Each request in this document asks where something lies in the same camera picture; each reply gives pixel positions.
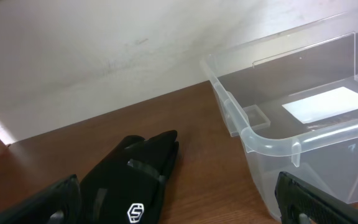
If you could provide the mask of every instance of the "black garment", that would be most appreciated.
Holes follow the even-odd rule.
[[[177,132],[125,137],[78,184],[75,175],[0,213],[0,223],[157,223]]]

